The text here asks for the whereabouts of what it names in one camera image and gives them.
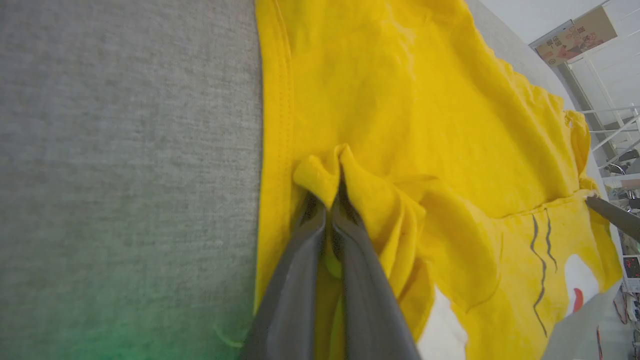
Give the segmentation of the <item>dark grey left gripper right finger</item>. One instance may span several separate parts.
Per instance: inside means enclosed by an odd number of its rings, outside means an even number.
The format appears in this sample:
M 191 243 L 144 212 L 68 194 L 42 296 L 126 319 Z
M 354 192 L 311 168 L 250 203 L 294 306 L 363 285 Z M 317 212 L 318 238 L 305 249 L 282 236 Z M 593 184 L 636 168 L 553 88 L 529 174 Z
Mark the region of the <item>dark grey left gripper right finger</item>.
M 331 227 L 333 252 L 342 267 L 346 359 L 420 359 L 345 180 L 340 181 L 331 208 Z

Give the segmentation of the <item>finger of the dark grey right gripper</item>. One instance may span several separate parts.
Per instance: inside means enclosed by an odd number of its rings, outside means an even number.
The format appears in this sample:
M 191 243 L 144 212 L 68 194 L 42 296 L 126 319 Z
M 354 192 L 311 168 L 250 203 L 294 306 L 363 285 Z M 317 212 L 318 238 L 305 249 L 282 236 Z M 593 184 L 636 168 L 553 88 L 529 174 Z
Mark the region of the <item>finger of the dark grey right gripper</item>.
M 588 196 L 586 205 L 618 230 L 640 243 L 640 218 L 597 196 Z

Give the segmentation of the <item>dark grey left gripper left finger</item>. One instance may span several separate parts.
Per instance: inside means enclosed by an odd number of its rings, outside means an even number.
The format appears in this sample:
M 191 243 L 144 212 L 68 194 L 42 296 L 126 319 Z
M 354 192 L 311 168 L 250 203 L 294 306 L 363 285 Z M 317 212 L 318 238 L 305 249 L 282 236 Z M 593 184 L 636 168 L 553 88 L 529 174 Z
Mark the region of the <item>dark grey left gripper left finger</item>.
M 240 351 L 242 360 L 312 360 L 327 208 L 308 193 Z

